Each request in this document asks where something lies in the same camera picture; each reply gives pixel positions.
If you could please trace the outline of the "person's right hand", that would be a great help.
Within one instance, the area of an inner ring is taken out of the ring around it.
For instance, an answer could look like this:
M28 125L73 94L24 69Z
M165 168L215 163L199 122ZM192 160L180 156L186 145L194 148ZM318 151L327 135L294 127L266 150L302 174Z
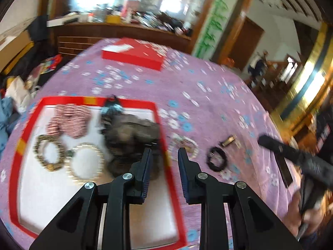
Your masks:
M299 203L301 200L300 191L296 191L288 205L288 210L285 216L282 218L282 222L291 232L293 236L299 233L301 224L307 224L308 228L304 232L304 236L311 235L320 226L324 211L322 202L319 201L314 208L307 210L304 213L299 212Z

